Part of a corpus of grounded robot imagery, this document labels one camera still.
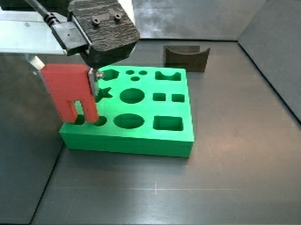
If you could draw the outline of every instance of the gray wall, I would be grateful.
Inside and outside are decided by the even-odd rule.
[[[144,39],[238,40],[266,0],[132,0]]]
[[[299,15],[299,0],[269,0],[238,43],[301,120]]]
[[[0,223],[26,224],[60,153],[61,122],[41,80],[0,55]]]

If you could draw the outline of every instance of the dark brown object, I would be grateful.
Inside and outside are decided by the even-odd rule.
[[[140,35],[117,1],[72,0],[68,10],[91,42],[88,54],[81,53],[85,64],[100,68],[125,59]]]
[[[199,52],[199,46],[166,46],[164,67],[183,68],[187,72],[204,72],[210,48]]]

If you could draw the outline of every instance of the red block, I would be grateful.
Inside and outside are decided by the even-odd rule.
[[[80,64],[48,64],[41,72],[61,121],[76,121],[73,101],[80,101],[87,122],[96,122],[99,113],[91,93],[87,67]]]

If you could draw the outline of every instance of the green foam block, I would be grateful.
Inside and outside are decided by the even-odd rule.
[[[194,142],[184,69],[107,66],[96,97],[99,120],[73,124],[60,135],[68,149],[188,157]]]

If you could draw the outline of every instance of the circular hole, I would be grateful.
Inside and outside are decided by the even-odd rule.
[[[133,77],[131,78],[131,80],[132,80],[132,81],[139,81],[139,80],[140,80],[140,78],[139,78],[139,77],[136,77],[136,76],[133,76]]]
[[[143,70],[143,71],[139,72],[139,74],[140,74],[140,75],[147,75],[147,71]]]
[[[127,72],[125,72],[128,75],[131,75],[131,74],[133,74],[135,73],[135,71],[133,70],[127,70]]]
[[[76,121],[73,122],[73,125],[81,125],[84,123],[84,116],[77,115]]]
[[[113,124],[124,129],[133,129],[143,125],[144,119],[141,116],[131,113],[121,114],[115,117]]]
[[[99,120],[93,123],[96,127],[103,126],[107,123],[108,119],[104,116],[99,117]]]
[[[144,92],[135,88],[124,90],[120,94],[120,100],[127,104],[139,103],[143,99],[144,99]]]

